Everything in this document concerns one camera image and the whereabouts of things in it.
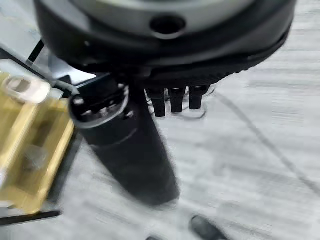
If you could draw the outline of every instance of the black plastic housing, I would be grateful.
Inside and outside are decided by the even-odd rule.
[[[45,44],[67,63],[153,67],[252,55],[268,49],[288,30],[296,5],[296,0],[257,0],[247,10],[212,29],[159,40],[109,28],[85,15],[72,1],[34,2]]]

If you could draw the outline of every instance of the black device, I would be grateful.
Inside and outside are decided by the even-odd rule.
[[[115,179],[150,205],[178,198],[149,113],[201,108],[210,85],[263,62],[287,40],[296,0],[34,0],[46,46],[96,78],[69,101],[75,126]]]

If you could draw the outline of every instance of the black wire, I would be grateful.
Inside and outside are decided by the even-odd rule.
[[[253,124],[253,122],[237,107],[231,100],[223,96],[220,93],[215,93],[215,96],[230,108],[244,123],[247,127],[257,136],[257,138],[266,146],[279,160],[312,192],[320,197],[320,188],[316,183],[308,179],[308,177],[301,172],[282,152]]]

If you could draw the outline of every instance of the gold metal block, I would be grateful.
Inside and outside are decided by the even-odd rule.
[[[7,76],[0,74],[0,83]],[[26,214],[39,212],[73,129],[67,101],[49,98],[38,105],[20,104],[0,92],[0,201]],[[36,150],[44,154],[34,166]]]

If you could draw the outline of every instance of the circular hole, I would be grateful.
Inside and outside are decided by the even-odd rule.
[[[150,28],[159,39],[175,39],[182,35],[186,22],[178,16],[159,16],[151,21]]]

